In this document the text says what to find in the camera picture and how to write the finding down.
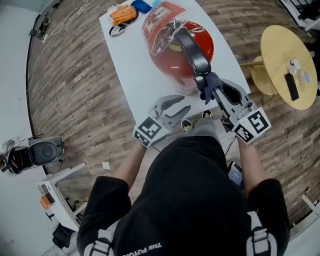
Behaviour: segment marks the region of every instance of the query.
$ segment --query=orange object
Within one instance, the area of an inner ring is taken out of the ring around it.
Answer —
[[[136,9],[128,4],[110,14],[110,19],[114,26],[130,21],[136,17]]]
[[[40,202],[44,209],[48,209],[51,206],[51,203],[45,194],[41,196]]]

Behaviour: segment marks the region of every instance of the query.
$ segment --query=wooden floor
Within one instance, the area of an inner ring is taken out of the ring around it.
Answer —
[[[64,196],[81,201],[88,199],[97,176],[109,175],[127,156],[134,142],[135,125],[99,22],[99,17],[116,0],[86,1],[63,1],[52,16],[48,30],[51,36],[43,44],[33,40],[28,89],[35,133],[65,137],[61,170],[81,162],[87,164],[83,171],[58,184]],[[240,63],[260,55],[260,38],[270,25],[287,27],[304,42],[313,41],[296,27],[277,0],[198,0],[198,3]],[[86,9],[76,14],[85,4]],[[56,34],[68,18],[72,18],[68,29],[63,26]],[[251,97],[261,105],[263,96],[254,86],[251,90]],[[310,187],[307,196],[312,201],[320,197],[320,101],[317,99],[308,110],[297,111],[276,96],[263,107],[272,129],[256,142],[256,147],[269,177],[282,183],[293,223],[309,211],[300,198],[307,187]],[[221,111],[214,113],[219,119]],[[221,136],[225,148],[232,136],[223,132]],[[232,158],[239,162],[237,150],[234,144],[229,161]],[[143,170],[130,192],[132,200],[139,195],[156,154],[154,149],[148,150]],[[102,168],[102,162],[107,161],[110,171]],[[59,162],[47,166],[52,173],[59,167]]]

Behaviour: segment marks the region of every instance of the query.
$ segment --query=white wall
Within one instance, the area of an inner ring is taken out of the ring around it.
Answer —
[[[320,218],[299,235],[294,236],[284,256],[318,256],[320,254]]]
[[[16,6],[41,14],[52,0],[1,0],[1,4]]]
[[[32,136],[26,99],[26,63],[37,13],[0,5],[0,145],[10,138]],[[57,221],[50,221],[40,204],[37,182],[46,178],[41,167],[9,175],[0,171],[0,233],[14,256],[40,256],[52,246]]]

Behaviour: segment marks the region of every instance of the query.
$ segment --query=blue object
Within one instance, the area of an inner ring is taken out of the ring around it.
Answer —
[[[160,5],[164,0],[154,0],[154,2],[152,3],[152,9],[151,11],[157,7],[158,5]]]
[[[143,0],[135,0],[131,5],[143,14],[146,14],[151,10],[151,6]]]

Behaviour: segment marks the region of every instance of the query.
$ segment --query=small white cup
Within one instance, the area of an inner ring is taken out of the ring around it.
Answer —
[[[298,80],[301,83],[309,83],[310,82],[309,73],[307,71],[300,72],[299,75],[298,75]]]
[[[290,74],[294,76],[297,71],[301,69],[301,64],[297,58],[292,58],[290,59],[286,67],[289,70]]]

